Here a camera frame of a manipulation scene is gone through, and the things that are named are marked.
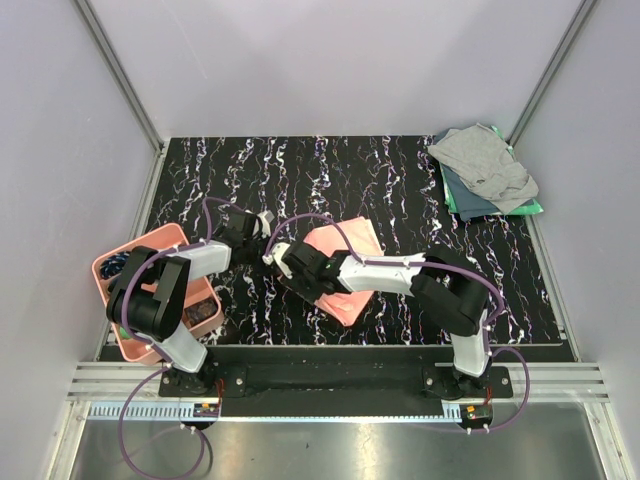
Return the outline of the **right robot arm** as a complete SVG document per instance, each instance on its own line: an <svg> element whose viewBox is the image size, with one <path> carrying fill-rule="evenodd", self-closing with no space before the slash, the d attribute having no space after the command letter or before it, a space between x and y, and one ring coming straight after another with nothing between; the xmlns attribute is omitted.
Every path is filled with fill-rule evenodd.
<svg viewBox="0 0 640 480"><path fill-rule="evenodd" d="M310 303L331 295L383 292L413 298L427 319L449 334L450 373L427 387L446 400L482 395L489 389L491 356L484 333L489 288L462 261L442 249L432 254L366 256L280 242L273 257L282 283Z"/></svg>

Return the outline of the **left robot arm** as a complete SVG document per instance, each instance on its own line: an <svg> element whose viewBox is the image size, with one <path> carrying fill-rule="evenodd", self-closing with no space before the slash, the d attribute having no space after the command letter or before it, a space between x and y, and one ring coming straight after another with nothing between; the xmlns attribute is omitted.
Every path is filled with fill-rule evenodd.
<svg viewBox="0 0 640 480"><path fill-rule="evenodd" d="M134 247L111 289L108 320L165 360L167 373L196 396L216 390L213 356L182 320L190 283L261 260L274 215L236 209L194 244Z"/></svg>

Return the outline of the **pink satin napkin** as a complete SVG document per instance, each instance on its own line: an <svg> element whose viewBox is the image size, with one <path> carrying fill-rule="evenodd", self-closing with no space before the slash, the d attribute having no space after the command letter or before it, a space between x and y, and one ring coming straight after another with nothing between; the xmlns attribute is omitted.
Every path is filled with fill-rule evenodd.
<svg viewBox="0 0 640 480"><path fill-rule="evenodd" d="M339 222L338 226L346 234L356 253L371 256L383 255L376 232L369 219L357 217ZM314 228L306 235L304 242L327 256L331 256L338 250L348 249L339 232L331 225ZM342 326L351 327L356 323L373 295L373 291L323 294L314 302L314 305L334 317Z"/></svg>

